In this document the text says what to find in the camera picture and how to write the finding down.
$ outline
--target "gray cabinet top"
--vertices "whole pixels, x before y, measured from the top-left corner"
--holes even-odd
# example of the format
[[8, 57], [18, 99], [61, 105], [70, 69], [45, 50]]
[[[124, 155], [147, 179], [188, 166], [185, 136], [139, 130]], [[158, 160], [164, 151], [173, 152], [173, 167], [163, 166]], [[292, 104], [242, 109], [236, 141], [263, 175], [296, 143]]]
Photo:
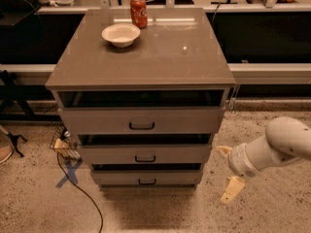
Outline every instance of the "gray cabinet top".
[[212, 27], [200, 8], [148, 9], [149, 24], [130, 47], [101, 37], [130, 21], [128, 9], [88, 11], [52, 72], [51, 90], [128, 89], [235, 84]]

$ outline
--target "speckled floor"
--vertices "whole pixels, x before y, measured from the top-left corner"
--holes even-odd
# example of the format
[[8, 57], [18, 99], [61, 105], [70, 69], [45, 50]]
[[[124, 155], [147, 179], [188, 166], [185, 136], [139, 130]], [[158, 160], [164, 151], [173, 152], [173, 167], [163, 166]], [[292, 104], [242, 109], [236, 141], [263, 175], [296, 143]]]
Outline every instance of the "speckled floor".
[[[268, 169], [247, 181], [228, 206], [220, 203], [225, 178], [231, 175], [216, 146], [236, 146], [264, 132], [278, 116], [311, 126], [311, 101], [237, 101], [227, 112], [197, 189], [147, 188], [100, 191], [82, 164], [78, 185], [97, 203], [102, 232], [310, 232], [311, 163]], [[55, 125], [5, 125], [21, 133], [25, 154], [15, 153], [0, 165], [0, 232], [98, 232], [100, 217], [90, 200], [68, 181], [50, 149]], [[1, 134], [0, 147], [8, 145]]]

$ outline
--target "drawer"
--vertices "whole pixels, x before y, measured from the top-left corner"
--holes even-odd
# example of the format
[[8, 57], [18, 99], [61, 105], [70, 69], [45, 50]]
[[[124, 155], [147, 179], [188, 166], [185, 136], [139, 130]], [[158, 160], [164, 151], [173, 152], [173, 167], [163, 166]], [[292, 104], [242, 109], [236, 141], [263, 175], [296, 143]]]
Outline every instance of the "drawer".
[[230, 86], [211, 89], [85, 90], [58, 91], [55, 97], [63, 108], [133, 108], [220, 106]]
[[211, 146], [79, 146], [78, 151], [87, 164], [205, 163]]
[[59, 109], [67, 129], [83, 134], [217, 133], [225, 107], [202, 109]]
[[91, 172], [96, 184], [109, 186], [191, 186], [196, 187], [202, 179], [201, 171], [188, 172]]

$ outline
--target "drawer cabinet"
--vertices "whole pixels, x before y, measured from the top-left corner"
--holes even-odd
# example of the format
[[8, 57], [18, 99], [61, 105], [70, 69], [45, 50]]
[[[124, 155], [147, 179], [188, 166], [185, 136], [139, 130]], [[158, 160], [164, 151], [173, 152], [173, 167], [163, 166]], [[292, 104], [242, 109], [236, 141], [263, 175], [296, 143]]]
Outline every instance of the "drawer cabinet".
[[196, 187], [235, 81], [200, 8], [149, 8], [132, 46], [117, 49], [88, 11], [47, 82], [100, 188]]

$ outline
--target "white bowl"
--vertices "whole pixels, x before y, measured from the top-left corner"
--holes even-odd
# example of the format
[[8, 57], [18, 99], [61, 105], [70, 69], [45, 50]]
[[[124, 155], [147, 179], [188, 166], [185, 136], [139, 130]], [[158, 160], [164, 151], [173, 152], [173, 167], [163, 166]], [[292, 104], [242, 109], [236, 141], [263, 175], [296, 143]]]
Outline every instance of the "white bowl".
[[114, 46], [126, 48], [140, 35], [140, 29], [133, 24], [119, 23], [106, 27], [101, 35]]

